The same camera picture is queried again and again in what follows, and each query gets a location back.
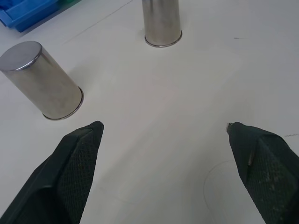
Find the blue plastic bin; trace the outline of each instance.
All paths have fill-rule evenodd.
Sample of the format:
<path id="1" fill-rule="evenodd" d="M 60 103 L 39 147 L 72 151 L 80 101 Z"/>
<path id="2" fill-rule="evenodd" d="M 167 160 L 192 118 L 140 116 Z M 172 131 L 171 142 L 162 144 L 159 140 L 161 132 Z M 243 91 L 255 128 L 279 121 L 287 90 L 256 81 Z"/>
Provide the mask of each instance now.
<path id="1" fill-rule="evenodd" d="M 0 21 L 23 32 L 59 9 L 57 0 L 24 0 L 8 10 L 0 9 Z"/>

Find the stainless steel cylinder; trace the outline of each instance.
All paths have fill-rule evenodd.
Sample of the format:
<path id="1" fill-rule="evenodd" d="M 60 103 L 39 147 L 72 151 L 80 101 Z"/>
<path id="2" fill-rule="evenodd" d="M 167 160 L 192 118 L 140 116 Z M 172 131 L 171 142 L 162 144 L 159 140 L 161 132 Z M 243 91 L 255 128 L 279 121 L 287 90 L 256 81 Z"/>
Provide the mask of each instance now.
<path id="1" fill-rule="evenodd" d="M 168 47 L 182 37 L 178 0 L 142 0 L 145 41 Z"/>
<path id="2" fill-rule="evenodd" d="M 83 102 L 82 90 L 38 42 L 23 42 L 6 51 L 0 57 L 0 71 L 48 119 L 65 119 Z"/>

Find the silver cylinder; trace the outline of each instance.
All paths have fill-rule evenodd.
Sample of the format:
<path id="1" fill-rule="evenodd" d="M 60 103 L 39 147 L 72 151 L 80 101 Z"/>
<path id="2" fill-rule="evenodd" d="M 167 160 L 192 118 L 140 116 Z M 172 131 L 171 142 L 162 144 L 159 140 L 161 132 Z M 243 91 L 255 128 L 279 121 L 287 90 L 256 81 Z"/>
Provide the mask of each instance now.
<path id="1" fill-rule="evenodd" d="M 178 0 L 142 0 L 145 41 L 168 47 L 182 37 Z"/>
<path id="2" fill-rule="evenodd" d="M 71 116 L 82 90 L 38 42 L 19 43 L 0 57 L 0 71 L 51 120 Z"/>

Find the table surface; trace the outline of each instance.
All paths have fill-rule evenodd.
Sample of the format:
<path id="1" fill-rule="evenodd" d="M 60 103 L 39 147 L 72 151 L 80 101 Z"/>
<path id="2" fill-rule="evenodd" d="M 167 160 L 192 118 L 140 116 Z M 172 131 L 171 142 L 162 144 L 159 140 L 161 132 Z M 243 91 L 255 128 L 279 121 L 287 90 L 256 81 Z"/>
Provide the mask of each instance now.
<path id="1" fill-rule="evenodd" d="M 140 0 L 83 0 L 24 34 L 0 26 L 0 54 L 38 41 L 85 93 L 54 122 L 0 76 L 0 214 L 64 135 L 100 120 L 81 223 L 215 222 L 204 182 L 233 160 L 227 122 L 277 133 L 299 154 L 298 7 L 184 0 L 183 38 L 164 49 L 144 41 Z"/>

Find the white tabletop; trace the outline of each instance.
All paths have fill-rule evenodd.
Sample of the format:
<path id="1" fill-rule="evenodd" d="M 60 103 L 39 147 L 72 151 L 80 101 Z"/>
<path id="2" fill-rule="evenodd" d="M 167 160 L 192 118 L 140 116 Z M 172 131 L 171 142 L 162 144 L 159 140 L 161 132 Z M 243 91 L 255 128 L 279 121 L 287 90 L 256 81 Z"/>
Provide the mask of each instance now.
<path id="1" fill-rule="evenodd" d="M 95 120 L 105 130 L 82 224 L 213 223 L 204 180 L 233 160 L 227 122 L 294 135 L 299 154 L 298 1 L 181 1 L 183 38 L 164 49 L 145 43 L 141 1 L 128 2 L 83 0 L 27 34 L 0 26 L 0 54 L 38 41 L 85 93 L 54 122 L 0 76 L 0 214 L 64 135 Z"/>

